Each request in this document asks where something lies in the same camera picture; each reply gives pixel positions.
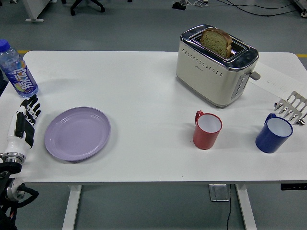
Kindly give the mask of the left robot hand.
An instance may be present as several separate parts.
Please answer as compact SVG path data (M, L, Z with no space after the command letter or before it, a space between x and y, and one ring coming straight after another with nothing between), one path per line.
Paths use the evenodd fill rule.
M40 103L37 95L23 100L17 112L13 115L9 127L8 146L4 153L19 153L25 155L34 144L35 125L40 115Z

